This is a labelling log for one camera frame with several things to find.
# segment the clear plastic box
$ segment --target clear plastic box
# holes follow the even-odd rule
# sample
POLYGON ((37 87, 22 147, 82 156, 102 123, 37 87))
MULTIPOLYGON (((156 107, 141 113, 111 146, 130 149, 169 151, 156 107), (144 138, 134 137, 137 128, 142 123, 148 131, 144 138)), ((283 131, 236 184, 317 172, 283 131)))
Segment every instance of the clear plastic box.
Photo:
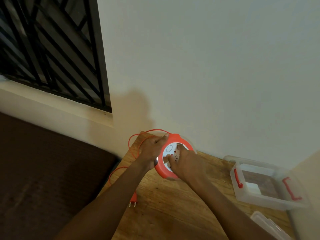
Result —
POLYGON ((230 175, 237 200, 282 211, 308 207, 303 187, 289 170, 240 157, 223 159, 235 162, 230 175))
POLYGON ((255 211, 250 218, 276 239, 292 240, 292 238, 288 234, 286 234, 284 230, 278 227, 278 225, 274 223, 273 220, 267 219, 263 214, 261 214, 261 212, 255 211))

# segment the red plastic casing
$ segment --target red plastic casing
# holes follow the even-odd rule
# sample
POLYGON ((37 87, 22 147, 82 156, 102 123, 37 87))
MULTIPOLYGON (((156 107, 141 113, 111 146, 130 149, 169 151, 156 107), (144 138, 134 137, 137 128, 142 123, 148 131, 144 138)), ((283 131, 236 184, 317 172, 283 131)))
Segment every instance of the red plastic casing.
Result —
POLYGON ((162 147, 160 154, 158 156, 158 163, 157 163, 157 165, 154 166, 154 168, 156 169, 158 174, 161 177, 163 177, 164 179, 169 179, 169 178, 178 179, 178 176, 175 175, 170 170, 168 170, 167 167, 165 166, 165 163, 163 162, 163 152, 164 152, 165 148, 169 144, 174 143, 174 142, 181 143, 181 144, 185 145, 188 148, 188 150, 193 151, 193 148, 190 145, 190 143, 187 142, 186 140, 182 139, 179 134, 169 134, 168 140, 167 140, 166 144, 162 147))

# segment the wooden table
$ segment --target wooden table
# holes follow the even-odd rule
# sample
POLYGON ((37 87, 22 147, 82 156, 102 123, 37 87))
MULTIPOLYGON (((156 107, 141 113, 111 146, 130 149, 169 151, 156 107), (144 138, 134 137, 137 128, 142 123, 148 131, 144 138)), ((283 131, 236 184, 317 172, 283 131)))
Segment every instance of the wooden table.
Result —
MULTIPOLYGON (((132 144, 131 150, 135 155, 138 145, 147 136, 138 136, 132 144)), ((248 216, 260 211, 294 238, 285 211, 237 201, 230 177, 233 163, 202 152, 198 154, 206 160, 206 173, 212 183, 238 208, 248 216)), ((118 167, 130 166, 133 161, 134 157, 128 151, 118 167)), ((124 171, 117 170, 111 182, 116 181, 124 171)), ((100 194, 109 186, 106 184, 100 194)), ((182 181, 163 179, 152 169, 140 182, 137 194, 137 206, 126 209, 112 239, 228 239, 214 214, 182 181)))

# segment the red plug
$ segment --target red plug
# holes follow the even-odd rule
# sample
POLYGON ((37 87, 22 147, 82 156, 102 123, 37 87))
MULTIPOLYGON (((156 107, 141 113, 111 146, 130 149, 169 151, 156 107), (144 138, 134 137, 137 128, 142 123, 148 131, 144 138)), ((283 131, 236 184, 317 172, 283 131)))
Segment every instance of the red plug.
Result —
POLYGON ((129 202, 129 207, 131 207, 131 203, 134 203, 134 207, 136 207, 136 203, 138 202, 138 198, 137 198, 137 192, 135 191, 133 196, 131 197, 131 200, 129 202))

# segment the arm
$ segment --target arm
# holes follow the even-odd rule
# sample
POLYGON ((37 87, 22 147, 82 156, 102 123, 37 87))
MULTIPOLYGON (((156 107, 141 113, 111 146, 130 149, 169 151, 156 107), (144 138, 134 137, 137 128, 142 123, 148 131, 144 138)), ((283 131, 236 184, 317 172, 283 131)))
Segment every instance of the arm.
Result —
POLYGON ((111 239, 129 201, 168 139, 153 137, 144 142, 140 156, 103 194, 84 207, 55 239, 111 239))
POLYGON ((206 203, 230 240, 275 240, 224 196, 206 176, 202 157, 178 145, 178 163, 168 155, 172 171, 206 203))

